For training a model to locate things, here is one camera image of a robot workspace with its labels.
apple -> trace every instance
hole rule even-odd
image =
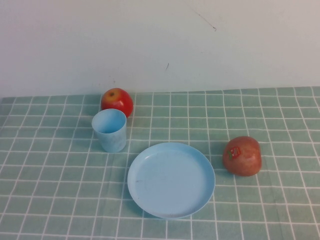
[[[243,177],[255,175],[262,166],[259,143],[250,136],[238,136],[228,142],[222,160],[232,174]]]
[[[129,93],[121,88],[112,88],[105,92],[101,99],[101,110],[118,109],[129,117],[134,109],[134,103]]]

light blue cup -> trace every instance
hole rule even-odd
[[[127,117],[117,109],[105,109],[92,119],[92,128],[103,149],[108,153],[120,152],[127,141]]]

white wall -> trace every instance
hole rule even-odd
[[[2,0],[0,97],[320,85],[319,13],[319,0]]]

table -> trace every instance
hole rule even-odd
[[[0,105],[1,240],[305,240],[320,236],[320,87],[134,93],[127,144],[106,153],[91,120],[101,95],[8,97]],[[259,141],[262,169],[238,177],[226,143]],[[158,219],[132,200],[130,164],[180,142],[212,163],[211,201]]]

plastic plate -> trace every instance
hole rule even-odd
[[[215,172],[197,149],[177,142],[142,151],[127,178],[136,204],[159,218],[176,219],[199,211],[215,188]]]

